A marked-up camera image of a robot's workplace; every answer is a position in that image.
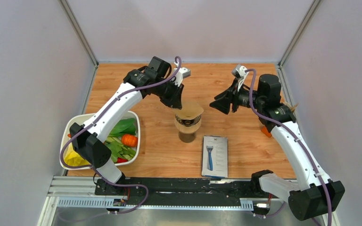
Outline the brown paper coffee filter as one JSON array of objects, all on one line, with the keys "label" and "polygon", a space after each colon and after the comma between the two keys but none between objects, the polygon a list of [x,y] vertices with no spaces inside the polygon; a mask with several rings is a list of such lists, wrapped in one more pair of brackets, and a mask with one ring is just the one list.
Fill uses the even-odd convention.
[{"label": "brown paper coffee filter", "polygon": [[183,101],[181,109],[173,109],[174,114],[182,120],[192,120],[200,116],[204,109],[196,101]]}]

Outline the glass ribbed coffee dripper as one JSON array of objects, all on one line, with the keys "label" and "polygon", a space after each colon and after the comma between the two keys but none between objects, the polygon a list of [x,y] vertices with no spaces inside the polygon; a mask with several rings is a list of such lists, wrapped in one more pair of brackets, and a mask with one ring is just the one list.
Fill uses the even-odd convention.
[{"label": "glass ribbed coffee dripper", "polygon": [[193,126],[200,125],[201,118],[202,118],[202,115],[198,115],[197,117],[195,117],[193,119],[182,119],[178,115],[175,115],[176,125],[180,125],[183,127],[193,127]]}]

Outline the round wooden dripper stand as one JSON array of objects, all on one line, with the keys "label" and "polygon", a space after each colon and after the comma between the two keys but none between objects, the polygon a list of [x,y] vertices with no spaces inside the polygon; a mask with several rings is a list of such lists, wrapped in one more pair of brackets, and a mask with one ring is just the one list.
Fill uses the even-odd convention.
[{"label": "round wooden dripper stand", "polygon": [[176,126],[177,130],[181,133],[193,134],[199,130],[199,128],[201,127],[201,122],[198,122],[194,125],[185,126],[176,121],[175,126]]}]

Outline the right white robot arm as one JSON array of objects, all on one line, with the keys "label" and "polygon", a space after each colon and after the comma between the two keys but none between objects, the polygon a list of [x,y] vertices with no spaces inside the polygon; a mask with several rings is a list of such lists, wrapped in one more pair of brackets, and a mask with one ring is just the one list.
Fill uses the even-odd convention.
[{"label": "right white robot arm", "polygon": [[281,83],[276,75],[258,77],[257,89],[244,84],[246,73],[234,73],[233,83],[217,95],[210,106],[224,114],[239,107],[251,108],[263,128],[278,142],[296,176],[296,183],[278,177],[271,170],[252,174],[250,190],[256,197],[272,194],[288,204],[298,220],[327,215],[328,224],[339,205],[345,187],[322,169],[301,137],[292,110],[281,101]]}]

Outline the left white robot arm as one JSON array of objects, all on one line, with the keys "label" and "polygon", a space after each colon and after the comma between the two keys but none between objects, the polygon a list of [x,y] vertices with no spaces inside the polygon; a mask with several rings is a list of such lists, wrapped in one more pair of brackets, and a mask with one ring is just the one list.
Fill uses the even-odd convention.
[{"label": "left white robot arm", "polygon": [[124,114],[147,95],[158,96],[167,107],[182,108],[182,81],[190,76],[190,69],[182,67],[179,56],[175,57],[174,64],[175,68],[171,70],[170,63],[155,56],[147,66],[129,71],[118,90],[97,113],[69,128],[71,137],[63,147],[72,145],[75,152],[89,163],[89,168],[107,182],[107,189],[114,195],[124,192],[125,182],[104,141]]}]

